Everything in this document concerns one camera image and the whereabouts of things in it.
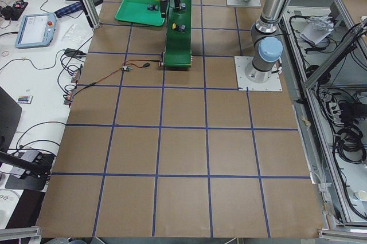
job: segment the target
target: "black device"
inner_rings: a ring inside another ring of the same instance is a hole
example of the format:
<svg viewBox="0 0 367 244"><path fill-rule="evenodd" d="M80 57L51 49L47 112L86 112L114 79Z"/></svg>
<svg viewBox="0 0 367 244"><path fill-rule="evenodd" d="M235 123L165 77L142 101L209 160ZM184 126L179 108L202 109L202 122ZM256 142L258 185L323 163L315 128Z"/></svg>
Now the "black device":
<svg viewBox="0 0 367 244"><path fill-rule="evenodd" d="M12 6L8 5L5 7L0 7L0 14L4 17L5 20L9 21L17 21L22 15L23 11L27 7L28 3L19 0L14 2Z"/></svg>
<svg viewBox="0 0 367 244"><path fill-rule="evenodd" d="M22 108L0 87L0 165L14 166L5 187L12 190L42 190L54 156L25 150L19 157L6 153L17 130Z"/></svg>
<svg viewBox="0 0 367 244"><path fill-rule="evenodd" d="M341 121L345 124L357 123L356 119L367 118L367 105L360 103L340 103Z"/></svg>
<svg viewBox="0 0 367 244"><path fill-rule="evenodd" d="M21 114L20 105L0 87L0 151L6 152L8 150Z"/></svg>

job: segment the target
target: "black cable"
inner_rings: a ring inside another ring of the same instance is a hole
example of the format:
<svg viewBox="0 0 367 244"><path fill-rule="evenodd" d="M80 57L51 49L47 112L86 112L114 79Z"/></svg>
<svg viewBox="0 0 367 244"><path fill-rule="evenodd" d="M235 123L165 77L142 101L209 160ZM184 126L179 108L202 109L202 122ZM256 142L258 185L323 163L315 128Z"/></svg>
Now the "black cable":
<svg viewBox="0 0 367 244"><path fill-rule="evenodd" d="M27 145L31 145L33 143L36 143L36 142L48 142L48 143L52 143L52 144L55 144L57 145L58 147L60 146L60 144L58 142L55 142L53 140L47 140L47 139L38 139L38 140L35 140L35 141L31 141L31 142L28 142L24 145L19 145L19 147L23 148L23 147L26 147Z"/></svg>
<svg viewBox="0 0 367 244"><path fill-rule="evenodd" d="M50 66L50 67L48 67L48 68L38 68L38 67L36 67L36 66L34 65L34 63L33 63L33 61L32 61L31 59L28 59L28 58L18 58L18 59L12 59L12 60L10 60L9 62L7 62L6 64L4 64L4 66L0 68L0 71L1 71L2 69L6 68L8 65L10 65L10 64L11 64L12 62L14 62L14 61L29 61L29 62L32 64L32 66L33 66L35 69L37 69L37 70L47 70L47 69L52 69L52 68L54 68L54 67L56 66L56 62L57 62L57 55L58 55L61 51L62 51L62 50L59 50L59 51L56 53L55 61L54 61L53 65L52 65L52 66Z"/></svg>
<svg viewBox="0 0 367 244"><path fill-rule="evenodd" d="M71 15L66 15L66 16L68 16L68 17L70 17L70 18L72 18L72 19L78 19L81 15L83 15L84 14L84 11L81 11L80 13L79 13L79 15L78 16L76 16L76 17L73 17L73 16L71 16Z"/></svg>
<svg viewBox="0 0 367 244"><path fill-rule="evenodd" d="M289 24L290 24L290 27L291 27L291 30L292 30L292 35L293 35L294 41L295 41L296 46L298 48L299 55L300 55L300 57L302 59L303 70L306 71L307 70L307 67L305 65L307 64L310 67L311 64L303 56L302 50L301 50L301 48L300 48L300 46L298 44L298 41L297 41L295 30L294 30L293 25L292 25L292 20L294 18L298 18L298 17L304 18L304 16L294 15L294 16L292 16L292 17L289 18Z"/></svg>
<svg viewBox="0 0 367 244"><path fill-rule="evenodd" d="M80 46L79 46L79 48L77 49L77 50L75 50L74 51L74 53L73 53L73 55L71 55L70 56L70 59L69 59L69 61L67 62L67 64L66 64L66 66L68 66L69 65L69 63L71 62L71 60L73 59L73 58L75 58L75 59L77 59L77 60L79 60L78 58L76 58L76 55L77 55L77 52L87 43L87 42L89 42L91 39L92 39L92 37L93 36L91 36L89 39L87 39L85 42L83 42ZM62 71L58 74L58 76L57 76L57 84L59 85L59 87L61 88L61 90L64 92L64 94L63 94L63 98L64 99L66 99L65 98L65 95L68 95L68 91L67 90L65 90L65 88L63 88L62 86L61 86L61 84L60 84L60 77L61 77L61 75L62 75L62 73L63 73L63 71L64 71L65 69L64 69L64 67L63 67L63 69L62 69Z"/></svg>
<svg viewBox="0 0 367 244"><path fill-rule="evenodd" d="M18 31L2 33L2 34L0 34L0 37L6 36L6 35L11 35L11 34L18 34L18 33L19 33Z"/></svg>
<svg viewBox="0 0 367 244"><path fill-rule="evenodd" d="M342 171L341 171L341 168L339 166L339 163L338 163L338 160L337 160L337 157L336 157L336 153L335 153L335 150L333 148L333 158L334 158L334 162L335 162L335 165L337 167L337 171L338 171L338 175L341 179L341 182L342 182L342 185L343 185L343 190L344 190L344 194L345 194L345 197L346 197L346 200L348 202L348 205L350 207L350 209L356 214L358 215L360 218L362 218L363 220L367 220L367 216L360 213L356 208L355 206L353 205L353 203L350 201L350 198L349 198L349 193L348 193L348 185L346 184L346 182L344 182L343 180L343 177L342 177Z"/></svg>
<svg viewBox="0 0 367 244"><path fill-rule="evenodd" d="M21 151L32 151L32 150L35 150L35 151L47 152L48 154L52 154L53 156L57 157L57 155L54 154L52 151L49 151L48 149L43 149L43 148L19 148L19 149L16 149L16 148L8 148L7 150L8 151L15 151L15 152L12 152L11 153L12 155L14 155L16 153L21 153Z"/></svg>
<svg viewBox="0 0 367 244"><path fill-rule="evenodd" d="M21 137L19 137L15 147L20 149L19 147L19 143L21 141L21 139L24 137L24 135L26 135L32 128L35 128L39 125L44 125L44 124L51 124L51 123L55 123L55 124L61 124L61 125L66 125L65 123L63 122L59 122L59 121L47 121L47 122L41 122L41 123L38 123L38 124L35 124L35 125L32 125L30 128L28 128L25 132L23 132L23 134L21 135Z"/></svg>
<svg viewBox="0 0 367 244"><path fill-rule="evenodd" d="M46 3L48 3L48 0L46 0L46 1L45 1L45 2L40 6L40 9L41 9L43 12L46 12L46 13L53 13L53 12L49 12L49 11L47 11L47 10L43 9L43 7L44 7L44 5L45 5Z"/></svg>
<svg viewBox="0 0 367 244"><path fill-rule="evenodd" d="M87 89L87 88L90 88L91 86L94 86L95 84L97 84L97 82L92 82L92 83L90 83L89 85L84 86L81 90L78 90L78 91L73 95L73 99L74 99L74 96L76 96L79 92L81 92L82 90L85 90L85 89Z"/></svg>

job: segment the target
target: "cable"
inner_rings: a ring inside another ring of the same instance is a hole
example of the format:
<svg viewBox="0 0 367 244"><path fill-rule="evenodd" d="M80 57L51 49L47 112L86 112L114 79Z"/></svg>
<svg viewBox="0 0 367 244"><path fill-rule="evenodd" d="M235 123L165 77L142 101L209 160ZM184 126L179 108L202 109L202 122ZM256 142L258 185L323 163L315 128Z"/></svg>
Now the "cable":
<svg viewBox="0 0 367 244"><path fill-rule="evenodd" d="M8 148L7 150L8 151L15 151L15 152L12 152L11 153L12 155L16 154L17 152L20 153L21 151L35 150L35 151L44 151L44 152L47 152L48 154L52 154L53 156L57 157L57 155L54 154L52 151L49 151L48 149L42 149L42 148L19 148L19 149L16 149L16 148Z"/></svg>
<svg viewBox="0 0 367 244"><path fill-rule="evenodd" d="M78 19L82 14L84 14L84 11L82 10L80 13L79 13L79 15L78 16L76 16L76 17L73 17L73 16L71 16L71 15L66 15L66 16L68 16L68 17L70 17L70 18L72 18L72 19Z"/></svg>
<svg viewBox="0 0 367 244"><path fill-rule="evenodd" d="M341 168L339 166L339 163L338 163L338 160L337 160L337 157L336 157L336 153L335 153L335 150L333 148L333 158L334 158L334 162L335 162L335 165L337 167L337 171L338 171L338 175L341 179L341 182L342 182L342 186L343 186L343 190L344 190L344 194L345 194L345 197L346 197L346 200L348 202L348 205L350 207L350 209L356 214L358 215L360 218L362 218L363 220L367 220L367 216L366 215L363 215L362 213L360 213L356 208L355 206L353 205L353 203L350 201L350 198L349 198L349 194L348 194L348 185L346 184L346 182L344 182L343 180L343 176L342 176L342 171L341 171Z"/></svg>
<svg viewBox="0 0 367 244"><path fill-rule="evenodd" d="M133 63L133 61L135 61L135 62L137 62L137 61L144 61L144 62L146 62L145 64L143 64L142 66L139 66L139 65L137 65L137 64L134 64ZM149 67L150 66L150 64L149 64L149 62L160 62L160 60L141 60L141 59L132 59L132 60L127 60L124 64L125 65L133 65L133 66L135 66L135 67L137 67L137 68L147 68L147 67ZM88 84L88 85L86 85L86 86L84 86L81 90L78 90L74 95L73 95L73 99L74 99L74 97L79 93L79 92L81 92L82 90L85 90L85 89L87 89L87 88L90 88L91 86L94 86L94 85L96 85L96 84L98 84L98 83L100 83L100 82L102 82L103 80L105 80L105 79L107 79L107 78L109 78L109 77L111 77L113 74L115 74L115 73L117 73L118 71L124 71L123 70L123 68L119 68L119 69L117 69L117 70L115 70L115 71L113 71L113 72L111 72L109 75L107 75L107 76L105 76L105 77L103 77L103 78L101 78L101 79L99 79L99 80L97 80L97 81L95 81L95 82L92 82L92 83L90 83L90 84Z"/></svg>
<svg viewBox="0 0 367 244"><path fill-rule="evenodd" d="M113 74L117 73L118 71L123 71L123 70L122 70L122 68L119 68L119 69L117 69L117 70L115 70L115 71L111 72L109 75L107 75L107 76L105 76L105 77L103 77L103 78L99 79L98 81L92 82L92 83L90 83L90 84L88 84L88 85L84 86L81 90L78 90L78 91L73 95L73 99L74 99L74 97L75 97L79 92L81 92L82 90L85 90L85 89L87 89L87 88L90 88L91 86L94 86L94 85L98 84L99 82L102 82L103 80L105 80L105 79L109 78L110 76L112 76Z"/></svg>
<svg viewBox="0 0 367 244"><path fill-rule="evenodd" d="M234 238L232 238L230 241L227 241L227 242L225 242L225 243L223 243L223 244L229 244L229 243L231 243L233 240L235 240L235 239L237 239L237 237L234 237Z"/></svg>
<svg viewBox="0 0 367 244"><path fill-rule="evenodd" d="M6 36L6 35L11 35L11 34L18 34L18 33L19 33L18 31L2 33L2 34L0 34L0 37Z"/></svg>
<svg viewBox="0 0 367 244"><path fill-rule="evenodd" d="M32 64L32 66L33 66L35 69L37 69L37 70L47 70L47 69L52 69L52 68L54 68L54 67L56 66L56 62L57 62L57 55L58 55L61 51L62 51L62 50L59 50L59 51L56 53L55 61L54 61L53 65L52 65L52 66L50 66L50 67L48 67L48 68L38 68L38 67L36 67L36 66L34 65L34 63L33 63L33 61L32 61L31 59L28 59L28 58L18 58L18 59L12 59L12 60L10 60L9 62L7 62L3 67L1 67L1 68L0 68L0 71L1 71L2 69L6 68L8 65L10 65L10 64L11 64L12 62L14 62L14 61L29 61L29 62Z"/></svg>
<svg viewBox="0 0 367 244"><path fill-rule="evenodd" d="M0 29L6 29L8 26L10 26L11 25L11 18L9 19L9 23L6 25L6 26L4 26L4 27L0 27Z"/></svg>
<svg viewBox="0 0 367 244"><path fill-rule="evenodd" d="M25 132L23 132L23 134L21 135L21 137L19 137L19 139L18 139L18 141L17 141L17 143L16 143L16 145L15 145L15 147L16 148L18 148L18 149L20 149L20 146L19 146L19 143L20 143L20 141L21 141L21 139L32 129L32 128L35 128L35 127L37 127L37 126L39 126L39 125L44 125L44 124L52 124L52 123L54 123L54 124L61 124L61 125L66 125L65 123L63 123L63 122L59 122L59 121L47 121L47 122L41 122L41 123L38 123L38 124L35 124L35 125L32 125L30 128L28 128Z"/></svg>
<svg viewBox="0 0 367 244"><path fill-rule="evenodd" d="M47 11L47 10L43 9L43 7L44 7L44 5L45 5L46 3L48 3L48 0L46 0L46 1L45 1L45 2L40 6L40 9L41 9L43 12L46 12L46 13L53 13L53 12L49 12L49 11Z"/></svg>
<svg viewBox="0 0 367 244"><path fill-rule="evenodd" d="M31 145L33 143L36 143L36 142L48 142L48 143L52 143L52 144L55 144L57 145L58 147L60 146L60 144L58 142L55 142L53 140L47 140L47 139L39 139L39 140L35 140L35 141L31 141L31 142L28 142L24 145L19 145L19 147L23 148L23 147L26 147L27 145Z"/></svg>
<svg viewBox="0 0 367 244"><path fill-rule="evenodd" d="M74 53L73 53L73 55L72 56L70 56L70 59L69 59L69 61L67 62L67 64L66 64L66 66L68 66L69 65L69 63L71 62L71 60L73 59L73 58L75 58L76 57L76 55L77 55L77 52L87 43L87 42L89 42L91 39L92 39L92 37L93 36L91 36L91 37L89 37L89 39L87 39L85 42L83 42L80 46L79 46L79 48L77 49L77 50L75 50L74 51ZM65 90L62 86L61 86L61 84L60 84L60 77L61 77L61 75L62 75L62 73L63 73L63 71L64 71L64 68L62 69L62 71L58 74L58 76L57 76L57 84L58 84L58 86L61 88L61 90L64 92L64 94L68 94L68 91L67 90Z"/></svg>

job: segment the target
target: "grid line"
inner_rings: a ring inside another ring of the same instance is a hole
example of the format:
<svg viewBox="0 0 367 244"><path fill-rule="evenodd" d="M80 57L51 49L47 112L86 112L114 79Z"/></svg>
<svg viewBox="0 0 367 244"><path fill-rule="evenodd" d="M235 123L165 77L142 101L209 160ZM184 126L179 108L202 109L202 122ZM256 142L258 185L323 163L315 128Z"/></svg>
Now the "grid line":
<svg viewBox="0 0 367 244"><path fill-rule="evenodd" d="M210 159L209 159L209 138L208 138L208 101L206 99L206 67L205 67L205 43L204 43L204 18L202 0L200 0L201 18L201 39L202 39L202 67L204 74L204 109L205 109L205 142L206 142L206 169L208 171L208 203L209 203L209 227L210 237L214 237L213 232L213 212L212 212L212 189L210 186Z"/></svg>
<svg viewBox="0 0 367 244"><path fill-rule="evenodd" d="M311 179L310 176L284 175L220 175L220 174L119 174L112 172L52 172L57 176L114 176L114 177L155 177L155 178L247 178L247 179Z"/></svg>
<svg viewBox="0 0 367 244"><path fill-rule="evenodd" d="M129 46L130 38L131 38L131 31L132 31L132 27L130 28L130 32L129 32L129 36L128 36L126 52L128 52L128 46ZM121 74L120 85L122 85L123 77L124 77L124 73ZM118 96L117 96L117 99L116 99L114 120L113 120L112 127L111 127L110 140L108 141L108 149L107 149L107 153L106 153L106 160L104 162L104 169L103 169L104 174L107 172L108 158L110 156L111 144L112 144L112 139L113 139L113 136L114 136L114 129L115 129L114 125L115 125L115 122L116 122L116 117L117 117L117 113L118 113L118 109L119 109L119 100L120 100L121 92L122 92L122 87L119 88ZM106 176L103 175L102 176L102 181L101 181L101 188L100 188L100 191L99 191L99 198L98 198L98 204L97 204L97 209L96 209L96 216L95 216L95 221L94 221L94 226L93 226L93 233L92 233L93 237L96 235L98 217L99 217L99 211L100 211L100 206L101 206L101 201L102 201L105 178L106 178Z"/></svg>
<svg viewBox="0 0 367 244"><path fill-rule="evenodd" d="M161 94L161 110L159 114L159 130L158 130L158 147L157 147L157 162L155 164L155 181L154 181L154 201L153 201L153 224L151 236L155 236L155 222L157 217L157 192L158 192L158 174L159 174L159 154L161 152L161 137L162 137L162 120L163 120L163 103L165 98L165 75L166 69L163 68L162 79L162 94Z"/></svg>
<svg viewBox="0 0 367 244"><path fill-rule="evenodd" d="M239 45L240 45L240 56L242 56L242 44L241 44L241 35L240 35L240 27L239 27L239 17L237 15L237 8L235 8L235 17L236 17L236 26L237 26L237 35L239 36Z"/></svg>
<svg viewBox="0 0 367 244"><path fill-rule="evenodd" d="M67 124L67 127L112 127L111 124ZM226 128L226 127L185 127L173 125L120 125L114 124L116 128L168 128L168 129L208 129L223 131L298 131L296 128Z"/></svg>
<svg viewBox="0 0 367 244"><path fill-rule="evenodd" d="M264 210L266 230L267 230L268 238L270 238L271 237L271 234L270 234L270 228L269 228L269 220L268 220L268 214L266 212L266 203L265 203L265 197L264 197L264 188L263 188L263 182L261 180L259 156L257 154L255 130L253 129L253 119L252 119L252 111L251 111L251 102L250 102L250 96L249 96L249 90L248 89L246 91L246 97L247 97L247 103L248 103L248 112L249 112L249 116L250 116L250 125L251 125L251 132L252 132L253 148L255 150L255 159L256 159L257 174L259 176L261 200L263 202L263 210Z"/></svg>

